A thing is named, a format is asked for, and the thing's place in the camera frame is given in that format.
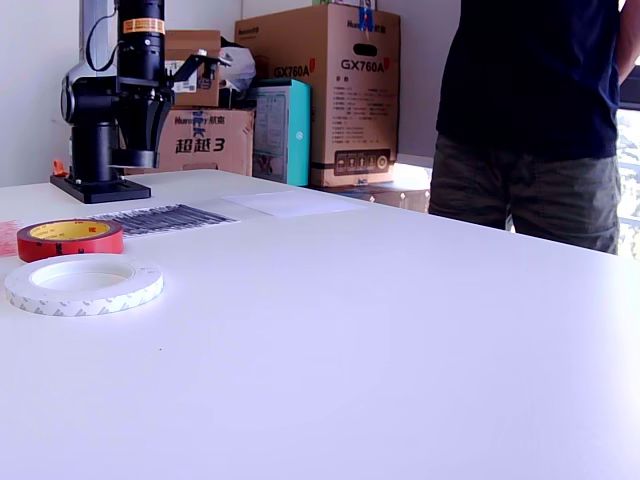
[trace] orange label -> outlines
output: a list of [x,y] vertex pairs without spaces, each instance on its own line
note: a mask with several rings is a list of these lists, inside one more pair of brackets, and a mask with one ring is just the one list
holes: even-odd
[[161,33],[164,35],[164,20],[159,18],[134,18],[122,25],[123,33]]

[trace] red adhesive tape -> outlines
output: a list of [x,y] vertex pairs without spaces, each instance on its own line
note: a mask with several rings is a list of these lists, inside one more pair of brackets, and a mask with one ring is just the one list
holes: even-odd
[[122,253],[124,231],[116,222],[64,220],[23,228],[18,254],[27,262],[82,253]]

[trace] tape roll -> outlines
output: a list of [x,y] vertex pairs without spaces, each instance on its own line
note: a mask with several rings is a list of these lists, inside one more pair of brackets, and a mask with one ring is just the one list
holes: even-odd
[[122,253],[124,232],[116,222],[65,220],[23,228],[18,255],[27,262],[82,253]]
[[24,265],[5,280],[7,300],[25,312],[85,317],[123,312],[155,299],[160,269],[125,255],[71,255]]

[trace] black cable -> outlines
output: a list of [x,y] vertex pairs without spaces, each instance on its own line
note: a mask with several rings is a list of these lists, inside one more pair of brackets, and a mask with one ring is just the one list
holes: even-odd
[[100,25],[100,22],[102,22],[103,20],[108,20],[110,18],[113,18],[116,16],[116,14],[118,13],[118,5],[116,3],[116,7],[113,9],[113,13],[111,15],[105,15],[102,18],[99,18],[98,21],[95,23],[95,25],[93,26],[93,28],[91,29],[91,32],[89,33],[89,38],[87,38],[87,46],[86,46],[86,57],[87,57],[87,63],[89,64],[89,67],[91,68],[91,70],[93,70],[94,72],[106,72],[107,70],[109,70],[111,68],[111,66],[113,65],[113,62],[116,59],[116,53],[118,51],[118,47],[120,47],[121,42],[118,42],[116,44],[116,46],[113,49],[113,52],[111,53],[111,58],[109,59],[109,61],[106,63],[106,65],[104,67],[101,68],[96,68],[94,63],[93,63],[93,57],[91,56],[91,39],[93,38],[93,34],[96,31],[96,28],[98,28],[98,25]]

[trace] black stand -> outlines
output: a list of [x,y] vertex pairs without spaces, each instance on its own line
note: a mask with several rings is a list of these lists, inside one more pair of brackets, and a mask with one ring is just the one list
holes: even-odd
[[51,177],[51,183],[73,198],[87,205],[127,200],[144,200],[151,197],[151,189],[129,180],[115,180],[97,184],[78,185],[64,177]]

